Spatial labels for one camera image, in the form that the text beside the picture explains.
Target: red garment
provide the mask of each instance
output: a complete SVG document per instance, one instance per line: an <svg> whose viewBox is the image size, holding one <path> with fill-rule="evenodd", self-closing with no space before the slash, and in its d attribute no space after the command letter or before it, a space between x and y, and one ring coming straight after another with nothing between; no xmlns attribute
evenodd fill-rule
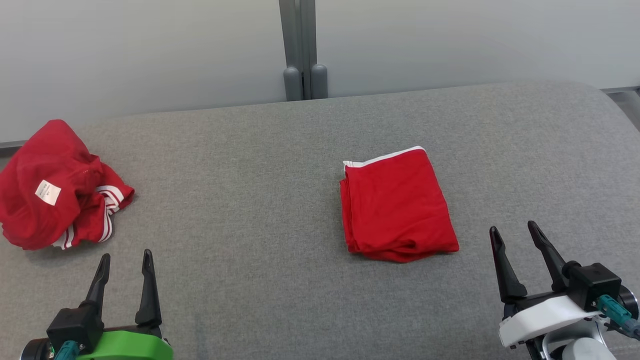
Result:
<svg viewBox="0 0 640 360"><path fill-rule="evenodd" d="M460 249L447 203L419 146L344 162L342 221L349 252L408 263Z"/></svg>
<svg viewBox="0 0 640 360"><path fill-rule="evenodd" d="M3 235L24 250L101 242L113 231L109 216L133 194L67 123L51 120L0 173Z"/></svg>

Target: gray fabric surface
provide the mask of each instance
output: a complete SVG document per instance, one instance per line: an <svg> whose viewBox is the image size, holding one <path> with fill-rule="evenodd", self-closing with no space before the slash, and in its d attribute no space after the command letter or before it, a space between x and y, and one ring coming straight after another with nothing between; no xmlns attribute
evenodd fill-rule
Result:
<svg viewBox="0 0 640 360"><path fill-rule="evenodd" d="M640 292L640 133L600 91L520 82L139 115L77 129L136 189L106 243L0 242L0 348L45 336L111 253L103 319L132 324L154 252L176 359L528 359L497 335L488 239L530 293L550 289L527 231ZM347 252L342 160L423 146L461 250L399 265ZM607 336L619 359L638 342Z"/></svg>

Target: crumpled red cloth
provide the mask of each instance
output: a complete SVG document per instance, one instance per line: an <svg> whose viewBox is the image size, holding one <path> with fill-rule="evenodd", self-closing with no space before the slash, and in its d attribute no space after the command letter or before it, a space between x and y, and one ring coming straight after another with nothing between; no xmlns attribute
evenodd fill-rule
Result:
<svg viewBox="0 0 640 360"><path fill-rule="evenodd" d="M460 249L426 151L344 162L340 182L347 248L375 260L408 263Z"/></svg>
<svg viewBox="0 0 640 360"><path fill-rule="evenodd" d="M0 173L0 223L24 250L107 240L110 216L133 199L127 186L62 120L51 120Z"/></svg>

